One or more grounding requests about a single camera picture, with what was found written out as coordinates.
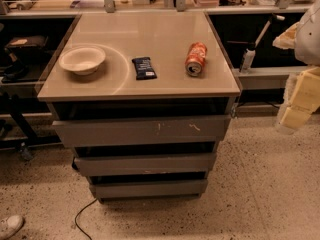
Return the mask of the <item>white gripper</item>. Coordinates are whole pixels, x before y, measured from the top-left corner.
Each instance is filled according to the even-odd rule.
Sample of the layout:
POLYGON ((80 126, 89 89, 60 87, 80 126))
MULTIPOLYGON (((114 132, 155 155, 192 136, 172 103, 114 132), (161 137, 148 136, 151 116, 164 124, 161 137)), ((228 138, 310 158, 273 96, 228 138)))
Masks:
POLYGON ((320 67, 308 67, 290 74, 286 82, 284 106, 277 114, 275 128, 280 133, 294 133, 320 107, 320 67))

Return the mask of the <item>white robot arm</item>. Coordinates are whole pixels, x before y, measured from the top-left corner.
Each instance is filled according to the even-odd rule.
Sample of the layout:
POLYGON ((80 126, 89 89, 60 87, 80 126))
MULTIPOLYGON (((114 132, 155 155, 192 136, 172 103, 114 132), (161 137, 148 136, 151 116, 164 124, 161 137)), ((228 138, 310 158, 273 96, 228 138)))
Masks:
POLYGON ((320 0, 276 37, 272 45, 293 49, 295 58, 307 65, 301 73, 289 75, 284 101, 277 114, 276 129, 283 134, 293 134, 320 107, 320 0))

